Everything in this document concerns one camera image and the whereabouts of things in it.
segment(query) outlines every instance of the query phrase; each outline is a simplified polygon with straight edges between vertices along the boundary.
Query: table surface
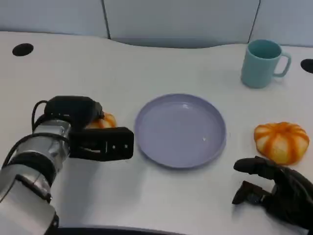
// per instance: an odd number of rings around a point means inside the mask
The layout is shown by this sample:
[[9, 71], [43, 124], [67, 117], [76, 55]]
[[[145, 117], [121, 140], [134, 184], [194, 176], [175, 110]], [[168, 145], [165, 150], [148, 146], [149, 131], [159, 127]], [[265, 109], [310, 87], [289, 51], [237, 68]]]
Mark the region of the table surface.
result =
[[[162, 168], [135, 148], [130, 160], [69, 159], [53, 187], [52, 204], [63, 226], [126, 226], [187, 235], [277, 235], [303, 233], [266, 215], [262, 208], [234, 208], [243, 180], [271, 190], [273, 182], [233, 170], [237, 159], [257, 154], [253, 130], [261, 123], [289, 121], [313, 137], [313, 74], [300, 62], [313, 48], [283, 47], [290, 71], [261, 90], [240, 82], [246, 45], [202, 49], [135, 47], [107, 39], [33, 33], [0, 33], [0, 156], [30, 134], [33, 105], [56, 95], [85, 95], [133, 130], [149, 100], [169, 93], [202, 97], [226, 122], [227, 144], [213, 163], [199, 169]], [[14, 46], [31, 43], [25, 57]], [[284, 60], [279, 64], [282, 70]], [[313, 181], [312, 146], [292, 168]]]

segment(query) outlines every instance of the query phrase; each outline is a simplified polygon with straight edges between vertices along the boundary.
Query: orange pumpkin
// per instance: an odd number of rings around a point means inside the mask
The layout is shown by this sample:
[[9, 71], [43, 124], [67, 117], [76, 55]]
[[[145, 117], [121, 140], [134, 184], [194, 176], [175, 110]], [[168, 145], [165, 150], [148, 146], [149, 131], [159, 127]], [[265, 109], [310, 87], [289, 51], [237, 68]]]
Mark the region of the orange pumpkin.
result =
[[261, 154], [283, 165], [301, 160], [310, 143], [307, 133], [299, 125], [288, 122], [257, 126], [254, 141]]
[[91, 124], [86, 126], [87, 129], [103, 129], [103, 128], [111, 128], [116, 127], [116, 121], [112, 114], [104, 113], [103, 119], [98, 119], [93, 121]]

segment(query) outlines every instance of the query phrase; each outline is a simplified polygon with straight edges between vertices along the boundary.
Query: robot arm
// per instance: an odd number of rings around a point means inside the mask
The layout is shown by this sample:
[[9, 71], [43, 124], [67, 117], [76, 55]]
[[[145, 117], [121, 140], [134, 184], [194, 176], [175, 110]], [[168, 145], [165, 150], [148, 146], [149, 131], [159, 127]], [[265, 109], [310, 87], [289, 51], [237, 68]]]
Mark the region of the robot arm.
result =
[[58, 227], [50, 188], [67, 157], [112, 161], [133, 155], [134, 134], [127, 128], [84, 129], [103, 118], [99, 103], [82, 96], [57, 96], [44, 103], [45, 113], [36, 122], [33, 111], [33, 134], [13, 146], [0, 171], [4, 234], [44, 235]]

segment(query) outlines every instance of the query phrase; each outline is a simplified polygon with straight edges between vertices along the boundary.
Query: mug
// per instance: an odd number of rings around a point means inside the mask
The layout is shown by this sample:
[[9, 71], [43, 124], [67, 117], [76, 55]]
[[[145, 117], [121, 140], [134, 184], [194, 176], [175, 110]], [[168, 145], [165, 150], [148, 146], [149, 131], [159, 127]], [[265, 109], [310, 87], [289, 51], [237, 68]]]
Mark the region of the mug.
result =
[[[274, 73], [280, 57], [288, 58], [287, 65], [282, 73]], [[251, 88], [266, 87], [272, 77], [283, 77], [289, 70], [291, 56], [282, 51], [281, 47], [269, 40], [256, 40], [248, 44], [243, 67], [241, 69], [241, 81]]]

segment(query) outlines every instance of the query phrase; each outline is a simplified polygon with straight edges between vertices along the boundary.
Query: black hole in table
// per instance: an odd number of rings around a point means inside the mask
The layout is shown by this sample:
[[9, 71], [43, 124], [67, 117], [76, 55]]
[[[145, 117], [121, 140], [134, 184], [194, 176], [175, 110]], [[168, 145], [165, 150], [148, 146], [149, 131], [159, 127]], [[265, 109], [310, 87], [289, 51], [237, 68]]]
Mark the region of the black hole in table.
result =
[[306, 72], [313, 73], [313, 59], [305, 59], [301, 61], [301, 68]]
[[22, 43], [13, 48], [12, 53], [15, 56], [26, 56], [30, 54], [34, 46], [30, 43]]

